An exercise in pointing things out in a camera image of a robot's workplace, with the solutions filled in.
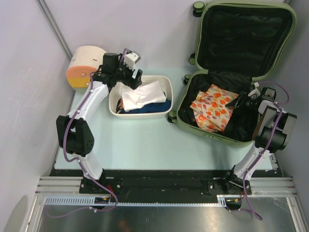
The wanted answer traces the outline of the plain white garment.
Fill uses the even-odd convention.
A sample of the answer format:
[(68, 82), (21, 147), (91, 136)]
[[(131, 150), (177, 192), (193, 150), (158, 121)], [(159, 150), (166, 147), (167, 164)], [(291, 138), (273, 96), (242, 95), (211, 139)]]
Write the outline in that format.
[(141, 109), (150, 103), (163, 103), (166, 95), (159, 81), (137, 87), (135, 90), (123, 86), (119, 89), (123, 108), (126, 112)]

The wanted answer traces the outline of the white rectangular plastic basin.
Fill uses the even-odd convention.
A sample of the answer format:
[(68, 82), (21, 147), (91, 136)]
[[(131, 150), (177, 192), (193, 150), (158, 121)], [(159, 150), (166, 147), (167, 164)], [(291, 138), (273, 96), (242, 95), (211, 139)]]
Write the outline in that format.
[(110, 112), (121, 119), (146, 119), (146, 118), (158, 118), (164, 117), (168, 114), (173, 107), (173, 90), (170, 80), (165, 76), (160, 75), (143, 75), (141, 77), (142, 85), (146, 85), (151, 82), (159, 81), (166, 97), (172, 101), (172, 105), (169, 110), (161, 113), (153, 114), (117, 114), (115, 112), (118, 100), (121, 98), (119, 94), (120, 87), (125, 86), (123, 83), (119, 82), (109, 93), (109, 110)]

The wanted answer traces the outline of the white orange patterned cloth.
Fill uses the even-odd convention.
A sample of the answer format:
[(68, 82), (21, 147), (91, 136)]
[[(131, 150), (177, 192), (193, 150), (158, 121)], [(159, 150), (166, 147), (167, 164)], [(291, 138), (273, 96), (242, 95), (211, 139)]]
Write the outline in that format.
[(226, 105), (238, 96), (214, 84), (206, 92), (198, 92), (190, 105), (197, 126), (208, 132), (223, 132), (233, 114), (233, 109)]

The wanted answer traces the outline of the navy blue garment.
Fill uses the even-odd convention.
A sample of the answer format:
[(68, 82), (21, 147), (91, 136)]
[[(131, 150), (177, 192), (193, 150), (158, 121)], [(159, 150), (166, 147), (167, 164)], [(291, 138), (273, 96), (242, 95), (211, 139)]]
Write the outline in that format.
[(172, 101), (166, 98), (166, 101), (163, 103), (150, 103), (145, 105), (141, 109), (131, 110), (126, 112), (124, 109), (121, 114), (153, 114), (153, 113), (161, 113), (170, 109), (172, 105)]

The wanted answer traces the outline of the green hard-shell suitcase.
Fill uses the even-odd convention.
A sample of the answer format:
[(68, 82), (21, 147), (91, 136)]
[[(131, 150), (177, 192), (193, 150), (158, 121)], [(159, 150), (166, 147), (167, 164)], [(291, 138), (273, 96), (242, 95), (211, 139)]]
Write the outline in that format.
[(200, 18), (196, 50), (190, 56), (197, 72), (185, 76), (184, 96), (168, 121), (187, 132), (244, 147), (260, 118), (256, 109), (238, 107), (223, 132), (208, 132), (198, 127), (191, 102), (213, 84), (240, 94), (266, 79), (296, 27), (296, 13), (283, 2), (212, 0), (195, 7), (193, 14)]

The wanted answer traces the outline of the cream drawer box orange fronts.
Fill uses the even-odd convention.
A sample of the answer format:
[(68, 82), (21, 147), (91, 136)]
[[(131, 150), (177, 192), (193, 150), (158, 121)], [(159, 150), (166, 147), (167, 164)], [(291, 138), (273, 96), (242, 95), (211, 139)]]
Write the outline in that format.
[(97, 46), (78, 47), (66, 71), (67, 82), (73, 89), (88, 88), (90, 73), (98, 69), (103, 62), (106, 51)]

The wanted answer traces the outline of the black white striped garment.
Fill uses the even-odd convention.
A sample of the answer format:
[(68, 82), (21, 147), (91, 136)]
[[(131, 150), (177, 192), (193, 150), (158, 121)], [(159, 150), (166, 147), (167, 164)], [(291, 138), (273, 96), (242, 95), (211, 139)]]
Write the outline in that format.
[(123, 110), (123, 99), (120, 98), (120, 99), (118, 100), (118, 102), (117, 102), (115, 112), (116, 112), (117, 114), (120, 114), (120, 113), (122, 112), (122, 110)]

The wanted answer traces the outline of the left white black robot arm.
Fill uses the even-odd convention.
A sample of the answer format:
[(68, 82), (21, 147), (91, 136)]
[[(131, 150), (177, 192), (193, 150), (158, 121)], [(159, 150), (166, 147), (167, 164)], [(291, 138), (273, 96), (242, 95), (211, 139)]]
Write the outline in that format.
[(89, 74), (90, 83), (82, 99), (66, 116), (56, 119), (58, 142), (66, 162), (79, 163), (84, 176), (91, 179), (90, 188), (96, 193), (102, 193), (107, 182), (101, 178), (103, 168), (93, 152), (95, 138), (87, 121), (117, 83), (131, 89), (142, 84), (142, 70), (135, 70), (139, 60), (140, 54), (127, 49), (121, 54), (104, 54), (102, 64)]

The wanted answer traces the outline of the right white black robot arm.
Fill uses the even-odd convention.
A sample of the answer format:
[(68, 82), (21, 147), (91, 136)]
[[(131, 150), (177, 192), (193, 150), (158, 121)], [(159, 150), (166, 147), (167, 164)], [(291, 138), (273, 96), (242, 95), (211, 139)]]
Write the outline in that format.
[(287, 146), (292, 135), (297, 116), (284, 111), (275, 102), (276, 90), (264, 87), (256, 88), (250, 93), (242, 92), (238, 98), (226, 105), (227, 108), (248, 108), (261, 114), (253, 132), (253, 145), (246, 156), (224, 177), (223, 189), (228, 194), (234, 194), (239, 189), (246, 189), (257, 165)]

